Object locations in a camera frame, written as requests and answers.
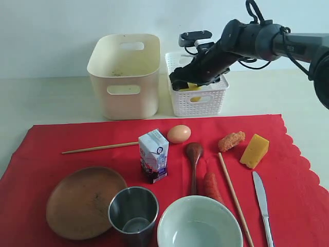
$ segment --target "red tablecloth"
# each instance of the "red tablecloth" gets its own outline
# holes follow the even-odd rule
[[[178,124],[192,130],[189,142],[200,142],[204,156],[197,168],[201,178],[207,170],[216,173],[226,206],[237,216],[217,157],[217,142],[226,134],[246,133],[246,140],[223,153],[236,195],[247,221],[254,246],[267,246],[263,222],[253,186],[251,170],[239,159],[253,134],[270,140],[264,159],[255,169],[261,176],[268,198],[272,235],[276,246],[329,246],[329,194],[309,170],[293,140],[286,135],[281,115],[160,119],[34,126],[0,180],[1,246],[120,246],[114,229],[90,240],[69,241],[58,237],[45,220],[47,199],[61,179],[89,166],[117,170],[128,186],[152,190],[160,204],[160,215],[174,200],[190,190],[190,164],[185,144],[171,145],[168,177],[150,185],[140,171],[138,146],[61,155],[62,151],[133,142],[138,136],[159,128],[167,131]],[[152,246],[156,246],[154,234]]]

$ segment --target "red sausage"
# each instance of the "red sausage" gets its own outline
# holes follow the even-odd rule
[[[204,177],[204,190],[205,195],[224,205],[223,198],[218,190],[216,175],[213,172],[207,172]]]

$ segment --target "white table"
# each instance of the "white table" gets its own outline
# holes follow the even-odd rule
[[[329,189],[329,110],[318,101],[313,82],[299,70],[230,72],[226,78],[230,88],[220,116],[281,113],[294,144]],[[89,78],[2,79],[0,86],[0,176],[33,125],[107,121]],[[159,90],[152,118],[175,117],[165,75]]]

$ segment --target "cream plastic bin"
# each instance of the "cream plastic bin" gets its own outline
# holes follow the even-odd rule
[[[103,115],[113,120],[144,119],[159,105],[160,40],[151,34],[102,37],[87,70]]]
[[[229,84],[224,76],[219,83],[212,83],[200,87],[198,91],[174,91],[171,87],[169,75],[177,67],[183,67],[191,62],[192,58],[181,52],[166,54],[169,93],[174,114],[177,117],[197,117],[217,115],[222,108],[226,89]]]

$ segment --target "knife handle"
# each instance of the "knife handle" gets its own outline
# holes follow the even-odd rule
[[[268,245],[268,247],[274,247],[271,228],[269,226],[269,217],[263,216],[263,222],[264,222],[264,226],[265,226],[267,245]]]

